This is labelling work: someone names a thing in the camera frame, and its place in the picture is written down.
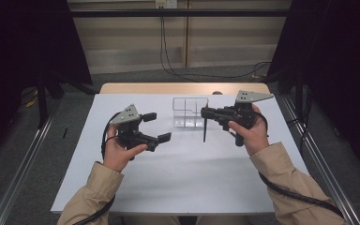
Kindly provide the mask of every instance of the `cable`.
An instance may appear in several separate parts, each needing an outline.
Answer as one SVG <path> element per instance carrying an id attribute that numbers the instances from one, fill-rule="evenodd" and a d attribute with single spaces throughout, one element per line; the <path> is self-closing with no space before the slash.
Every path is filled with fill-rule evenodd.
<path id="1" fill-rule="evenodd" d="M 74 223 L 74 225 L 84 225 L 95 220 L 96 218 L 101 217 L 103 214 L 105 214 L 110 210 L 111 206 L 113 206 L 113 201 L 115 201 L 115 196 L 113 196 L 113 198 L 106 205 L 104 205 L 104 207 L 96 211 L 96 213 L 94 213 L 92 216 L 89 216 L 77 223 Z"/>
<path id="2" fill-rule="evenodd" d="M 245 73 L 245 74 L 241 74 L 241 75 L 236 75 L 236 76 L 220 76 L 220 75 L 210 75 L 210 74 L 195 74 L 195 73 L 185 73 L 185 74 L 179 74 L 177 73 L 173 68 L 172 68 L 172 65 L 171 65 L 171 62 L 169 60 L 169 55 L 168 55 L 168 51 L 167 51 L 167 44 L 166 44 L 166 33 L 165 33 L 165 20 L 163 17 L 160 17 L 160 23 L 161 23 L 161 36 L 160 36 L 160 63 L 163 67 L 163 69 L 169 73 L 169 74 L 172 74 L 174 76 L 177 76 L 179 78 L 182 78 L 182 79 L 186 79 L 186 80 L 189 80 L 189 81 L 192 81 L 192 82 L 195 82 L 195 83 L 198 83 L 198 81 L 195 81 L 193 79 L 190 79 L 190 78 L 185 78 L 183 76 L 200 76 L 200 77 L 211 77 L 211 78 L 223 78 L 223 79 L 233 79 L 233 78 L 241 78 L 241 77 L 245 77 L 247 75 L 250 75 L 250 74 L 256 74 L 256 71 L 258 71 L 259 69 L 263 68 L 265 66 L 265 64 L 268 64 L 268 63 L 271 63 L 271 62 L 260 62 L 260 63 L 257 63 L 254 65 L 254 69 L 248 73 Z M 162 52 L 163 52 L 163 49 L 165 50 L 165 54 L 166 54 L 166 59 L 167 59 L 167 62 L 168 62 L 168 66 L 170 68 L 171 71 L 169 71 L 168 69 L 165 68 L 165 66 L 163 65 L 163 59 L 162 59 Z"/>
<path id="3" fill-rule="evenodd" d="M 268 181 L 268 179 L 263 176 L 261 173 L 259 173 L 260 178 L 262 179 L 262 181 L 271 189 L 273 189 L 274 191 L 276 191 L 279 194 L 285 195 L 287 197 L 305 202 L 305 203 L 311 203 L 311 204 L 315 204 L 317 206 L 320 206 L 322 208 L 328 209 L 334 213 L 336 213 L 337 215 L 339 215 L 340 217 L 344 218 L 343 214 L 341 213 L 341 211 L 335 207 L 333 204 L 330 204 L 328 202 L 324 202 L 318 199 L 314 199 L 308 196 L 304 196 L 304 195 L 300 195 L 294 192 L 290 192 L 286 189 L 282 189 L 281 187 L 276 186 L 275 184 L 271 183 L 270 181 Z"/>
<path id="4" fill-rule="evenodd" d="M 165 44 L 165 53 L 166 53 L 166 58 L 168 60 L 168 65 L 169 65 L 169 68 L 172 70 L 172 72 L 168 71 L 168 69 L 166 69 L 165 66 L 163 65 L 163 59 L 162 59 L 163 43 Z M 171 62 L 169 61 L 168 51 L 167 51 L 167 47 L 166 47 L 165 21 L 164 21 L 163 17 L 160 17 L 160 64 L 162 65 L 163 69 L 167 73 L 172 74 L 172 75 L 179 77 L 181 79 L 184 79 L 184 80 L 198 83 L 198 81 L 180 76 L 173 70 Z"/>
<path id="5" fill-rule="evenodd" d="M 261 83 L 273 83 L 279 80 L 279 78 L 282 76 L 282 74 L 289 72 L 289 69 L 291 66 L 285 66 L 281 68 L 279 71 L 276 71 L 272 73 L 269 76 L 266 76 L 264 79 L 261 80 Z"/>
<path id="6" fill-rule="evenodd" d="M 107 130 L 108 128 L 110 127 L 110 121 L 112 121 L 120 112 L 117 112 L 115 115 L 113 115 L 110 120 L 107 122 L 107 125 L 106 127 L 104 128 L 104 131 L 103 131 L 103 137 L 101 138 L 101 155 L 103 156 L 103 159 L 104 159 L 104 155 L 105 155 L 105 145 L 106 145 L 106 142 L 109 140 L 109 139 L 112 139 L 112 138 L 115 138 L 116 136 L 113 136 L 113 137 L 110 137 L 106 140 L 106 136 L 107 136 Z"/>

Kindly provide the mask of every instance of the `person's right hand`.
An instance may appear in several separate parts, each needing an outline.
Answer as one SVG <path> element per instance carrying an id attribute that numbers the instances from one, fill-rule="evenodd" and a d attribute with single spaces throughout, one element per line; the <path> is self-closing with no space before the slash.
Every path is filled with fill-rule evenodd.
<path id="1" fill-rule="evenodd" d="M 253 111 L 260 113 L 257 106 L 252 105 Z M 229 127 L 244 138 L 247 153 L 252 156 L 268 147 L 267 130 L 264 121 L 256 116 L 256 124 L 251 129 L 246 129 L 234 121 L 229 122 Z"/>

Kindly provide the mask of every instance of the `finger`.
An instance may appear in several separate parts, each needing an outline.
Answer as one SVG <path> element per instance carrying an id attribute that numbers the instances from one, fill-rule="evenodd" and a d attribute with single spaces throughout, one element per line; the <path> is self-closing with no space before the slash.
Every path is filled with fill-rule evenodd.
<path id="1" fill-rule="evenodd" d="M 252 104 L 252 109 L 253 109 L 253 111 L 256 112 L 256 113 L 262 113 L 262 112 L 260 112 L 259 107 L 257 107 L 255 104 Z"/>
<path id="2" fill-rule="evenodd" d="M 147 148 L 148 148 L 147 144 L 140 144 L 134 148 L 127 150 L 126 153 L 128 158 L 131 159 L 139 155 L 141 152 L 145 151 Z"/>
<path id="3" fill-rule="evenodd" d="M 250 133 L 249 130 L 247 130 L 246 128 L 240 126 L 239 124 L 237 124 L 234 121 L 230 121 L 229 122 L 229 127 L 231 129 L 233 129 L 236 133 L 240 134 L 242 137 L 244 137 L 244 139 L 246 139 Z"/>
<path id="4" fill-rule="evenodd" d="M 110 125 L 107 130 L 107 137 L 111 138 L 116 135 L 116 127 L 114 125 Z"/>

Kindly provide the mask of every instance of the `person's left hand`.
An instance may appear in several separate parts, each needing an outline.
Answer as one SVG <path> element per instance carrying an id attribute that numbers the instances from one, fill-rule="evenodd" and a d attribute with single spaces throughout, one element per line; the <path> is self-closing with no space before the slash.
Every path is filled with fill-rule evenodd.
<path id="1" fill-rule="evenodd" d="M 110 125 L 107 130 L 107 138 L 116 136 L 116 129 L 117 127 Z M 103 165 L 120 173 L 128 165 L 131 158 L 139 155 L 145 149 L 147 149 L 147 145 L 140 144 L 126 150 L 117 138 L 111 138 L 106 141 Z"/>

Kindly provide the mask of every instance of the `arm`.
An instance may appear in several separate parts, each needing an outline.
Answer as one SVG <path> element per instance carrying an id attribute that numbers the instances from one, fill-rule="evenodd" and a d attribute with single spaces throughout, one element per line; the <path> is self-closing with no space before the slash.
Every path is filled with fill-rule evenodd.
<path id="1" fill-rule="evenodd" d="M 107 137 L 114 137 L 116 127 L 110 126 Z M 103 164 L 95 162 L 87 183 L 64 207 L 57 224 L 74 224 L 93 215 L 106 205 L 119 189 L 123 174 L 120 172 L 128 161 L 147 148 L 141 144 L 125 150 L 116 138 L 106 141 L 106 151 Z M 93 221 L 92 224 L 108 224 L 108 212 Z"/>
<path id="2" fill-rule="evenodd" d="M 245 129 L 234 121 L 229 126 L 244 137 L 251 161 L 270 182 L 291 192 L 332 203 L 310 176 L 294 168 L 282 143 L 268 144 L 265 124 L 260 117 L 251 129 Z M 343 218 L 320 206 L 285 197 L 270 188 L 268 194 L 281 224 L 346 224 Z"/>

